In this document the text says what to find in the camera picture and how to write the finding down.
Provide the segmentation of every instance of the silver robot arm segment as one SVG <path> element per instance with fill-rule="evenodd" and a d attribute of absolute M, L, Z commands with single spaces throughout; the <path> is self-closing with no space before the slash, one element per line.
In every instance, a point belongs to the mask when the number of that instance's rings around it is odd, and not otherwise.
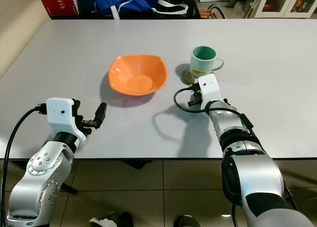
<path fill-rule="evenodd" d="M 198 78 L 201 109 L 226 108 L 236 111 L 220 90 L 214 74 Z M 207 111 L 223 151 L 222 188 L 226 198 L 241 206 L 250 227 L 313 227 L 302 213 L 283 199 L 284 182 L 277 164 L 263 150 L 244 114 Z"/>
<path fill-rule="evenodd" d="M 61 184 L 71 171 L 74 153 L 86 144 L 91 129 L 105 118 L 102 103 L 93 121 L 77 115 L 80 102 L 50 98 L 46 102 L 48 123 L 54 139 L 47 141 L 27 164 L 26 173 L 12 190 L 7 215 L 8 227 L 49 226 Z"/>

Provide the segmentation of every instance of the orange bowl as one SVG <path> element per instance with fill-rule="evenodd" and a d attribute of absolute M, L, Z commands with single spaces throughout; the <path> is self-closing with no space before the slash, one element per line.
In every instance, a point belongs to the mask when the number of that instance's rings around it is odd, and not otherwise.
<path fill-rule="evenodd" d="M 127 95 L 146 95 L 161 89 L 167 80 L 167 68 L 156 55 L 118 57 L 109 70 L 113 90 Z"/>

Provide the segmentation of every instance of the white mug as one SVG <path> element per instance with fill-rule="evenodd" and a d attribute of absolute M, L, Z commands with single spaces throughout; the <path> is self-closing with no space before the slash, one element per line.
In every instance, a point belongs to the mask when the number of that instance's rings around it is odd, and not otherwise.
<path fill-rule="evenodd" d="M 211 72 L 220 70 L 224 64 L 222 59 L 216 58 L 217 53 L 208 46 L 199 46 L 193 49 L 190 60 L 189 71 L 195 77 L 208 75 Z M 214 60 L 221 60 L 222 64 L 217 68 L 212 68 Z"/>

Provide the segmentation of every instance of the cabinet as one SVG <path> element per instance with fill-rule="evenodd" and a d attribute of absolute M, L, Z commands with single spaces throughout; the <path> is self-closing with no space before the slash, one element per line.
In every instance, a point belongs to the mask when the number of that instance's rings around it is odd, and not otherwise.
<path fill-rule="evenodd" d="M 253 18 L 309 18 L 317 0 L 260 0 Z"/>

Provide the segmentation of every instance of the table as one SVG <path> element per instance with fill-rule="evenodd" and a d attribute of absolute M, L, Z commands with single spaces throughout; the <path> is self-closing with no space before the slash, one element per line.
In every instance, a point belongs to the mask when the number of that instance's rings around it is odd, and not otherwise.
<path fill-rule="evenodd" d="M 222 97 L 245 113 L 272 158 L 316 158 L 317 20 L 51 20 L 35 34 L 0 78 L 0 158 L 19 118 L 49 97 L 81 101 L 93 119 L 107 102 L 101 128 L 75 153 L 77 159 L 220 159 L 211 121 L 176 108 L 179 75 L 191 50 L 215 48 Z M 121 55 L 162 56 L 169 77 L 147 96 L 113 91 L 107 71 Z M 190 92 L 180 94 L 183 104 Z M 37 152 L 50 129 L 45 115 L 22 124 L 11 158 Z"/>

